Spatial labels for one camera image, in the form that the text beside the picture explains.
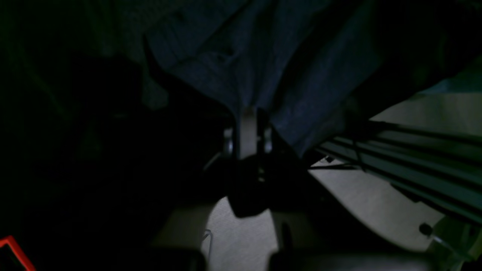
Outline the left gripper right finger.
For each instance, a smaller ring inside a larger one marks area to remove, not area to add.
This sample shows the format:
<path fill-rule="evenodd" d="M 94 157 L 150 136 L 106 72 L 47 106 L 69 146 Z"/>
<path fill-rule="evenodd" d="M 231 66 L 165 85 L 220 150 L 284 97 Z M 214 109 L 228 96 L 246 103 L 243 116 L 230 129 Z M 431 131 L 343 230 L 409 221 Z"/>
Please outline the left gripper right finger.
<path fill-rule="evenodd" d="M 273 129 L 270 116 L 264 109 L 257 109 L 258 152 L 268 155 L 273 151 Z"/>

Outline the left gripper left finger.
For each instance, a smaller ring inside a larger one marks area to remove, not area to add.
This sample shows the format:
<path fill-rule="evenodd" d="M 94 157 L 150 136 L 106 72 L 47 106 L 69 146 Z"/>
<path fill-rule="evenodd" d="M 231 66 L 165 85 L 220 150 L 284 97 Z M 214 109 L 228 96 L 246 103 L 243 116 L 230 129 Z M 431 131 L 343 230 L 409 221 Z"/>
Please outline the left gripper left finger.
<path fill-rule="evenodd" d="M 245 108 L 235 128 L 223 131 L 222 156 L 231 158 L 236 154 L 238 160 L 254 156 L 258 152 L 258 119 L 256 109 Z"/>

